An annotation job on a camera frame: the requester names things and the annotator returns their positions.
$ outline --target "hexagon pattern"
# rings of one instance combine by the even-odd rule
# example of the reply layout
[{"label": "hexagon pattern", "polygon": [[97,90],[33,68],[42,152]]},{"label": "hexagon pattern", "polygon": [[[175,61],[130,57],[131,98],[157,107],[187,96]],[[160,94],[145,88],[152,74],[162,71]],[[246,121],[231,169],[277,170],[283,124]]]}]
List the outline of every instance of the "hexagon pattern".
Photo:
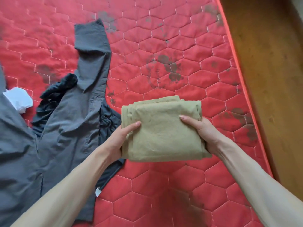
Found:
[{"label": "hexagon pattern", "polygon": [[[100,17],[112,49],[106,100],[179,95],[269,171],[217,0],[1,0],[0,62],[8,88],[41,93],[77,68],[74,24]],[[132,163],[96,199],[93,226],[262,226],[224,164]],[[87,223],[76,226],[88,226]]]}]

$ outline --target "person's left hand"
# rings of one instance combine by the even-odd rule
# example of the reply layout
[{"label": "person's left hand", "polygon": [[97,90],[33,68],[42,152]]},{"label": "person's left hand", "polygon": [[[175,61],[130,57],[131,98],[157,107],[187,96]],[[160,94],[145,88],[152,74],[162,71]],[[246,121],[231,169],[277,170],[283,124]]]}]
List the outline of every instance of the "person's left hand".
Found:
[{"label": "person's left hand", "polygon": [[110,163],[121,158],[121,146],[126,139],[126,136],[131,132],[136,130],[141,125],[141,122],[135,122],[131,125],[121,128],[121,125],[112,133],[112,135],[98,147],[100,151],[106,153],[109,157]]}]

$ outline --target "wooden floor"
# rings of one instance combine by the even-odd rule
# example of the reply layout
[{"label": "wooden floor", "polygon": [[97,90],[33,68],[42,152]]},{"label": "wooden floor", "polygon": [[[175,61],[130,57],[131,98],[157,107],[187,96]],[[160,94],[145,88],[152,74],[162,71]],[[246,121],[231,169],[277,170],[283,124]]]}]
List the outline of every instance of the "wooden floor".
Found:
[{"label": "wooden floor", "polygon": [[303,200],[303,50],[297,21],[281,0],[220,1],[274,177]]}]

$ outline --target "hand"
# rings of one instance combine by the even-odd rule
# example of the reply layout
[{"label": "hand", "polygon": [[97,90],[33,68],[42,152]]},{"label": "hand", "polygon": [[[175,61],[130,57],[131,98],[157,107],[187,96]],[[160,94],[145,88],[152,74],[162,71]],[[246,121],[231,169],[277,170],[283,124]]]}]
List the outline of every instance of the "hand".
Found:
[{"label": "hand", "polygon": [[123,145],[126,136],[141,126],[141,122],[135,122],[128,125],[125,128],[121,128],[121,125],[112,133],[112,135],[98,147],[103,152],[106,152],[109,156],[110,163],[117,161],[121,157],[121,146]]},{"label": "hand", "polygon": [[198,131],[200,137],[206,141],[208,152],[216,156],[219,155],[217,144],[226,137],[207,118],[202,118],[202,121],[198,121],[189,116],[180,115],[180,119]]}]

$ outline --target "person's right arm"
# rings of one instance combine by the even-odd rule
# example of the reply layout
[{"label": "person's right arm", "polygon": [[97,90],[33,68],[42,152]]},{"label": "person's right arm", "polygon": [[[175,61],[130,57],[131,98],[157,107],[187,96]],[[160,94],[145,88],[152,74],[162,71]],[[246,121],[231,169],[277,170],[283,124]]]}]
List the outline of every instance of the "person's right arm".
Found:
[{"label": "person's right arm", "polygon": [[236,180],[265,227],[302,227],[303,202],[268,175],[237,144],[222,135],[206,118],[180,119],[197,129],[207,150],[218,156]]}]

